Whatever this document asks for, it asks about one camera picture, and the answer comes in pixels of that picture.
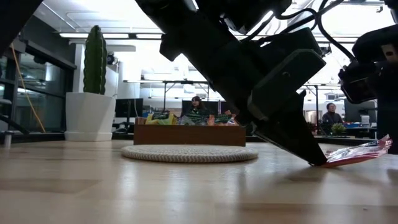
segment woven placemat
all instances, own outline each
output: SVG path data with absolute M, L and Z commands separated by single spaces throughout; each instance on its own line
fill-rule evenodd
M 238 146 L 138 145 L 122 148 L 122 155 L 154 162 L 214 163 L 255 159 L 258 153 Z

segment computer monitor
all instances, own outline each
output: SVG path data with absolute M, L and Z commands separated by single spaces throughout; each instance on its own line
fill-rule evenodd
M 142 116 L 144 99 L 117 99 L 115 116 L 117 118 L 135 118 Z
M 376 103 L 373 100 L 360 104 L 352 104 L 348 100 L 345 100 L 344 107 L 346 122 L 361 122 L 361 115 L 369 115 L 370 123 L 377 122 Z

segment white pot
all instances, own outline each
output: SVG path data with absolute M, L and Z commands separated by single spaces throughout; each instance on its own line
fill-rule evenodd
M 110 141 L 116 100 L 94 93 L 67 93 L 67 141 Z

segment person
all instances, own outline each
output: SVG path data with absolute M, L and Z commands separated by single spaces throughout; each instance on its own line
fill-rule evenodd
M 203 104 L 200 97 L 194 96 L 191 101 L 191 106 L 186 111 L 183 111 L 181 117 L 189 113 L 203 114 L 206 113 L 206 111 L 206 106 Z
M 328 103 L 326 105 L 326 108 L 328 109 L 328 112 L 326 112 L 322 116 L 322 121 L 327 124 L 338 124 L 338 123 L 343 123 L 343 120 L 340 116 L 340 114 L 336 113 L 336 105 L 334 103 Z

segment wooden box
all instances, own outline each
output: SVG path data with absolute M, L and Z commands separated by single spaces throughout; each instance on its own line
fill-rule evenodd
M 134 145 L 140 144 L 245 146 L 246 131 L 239 126 L 136 124 Z

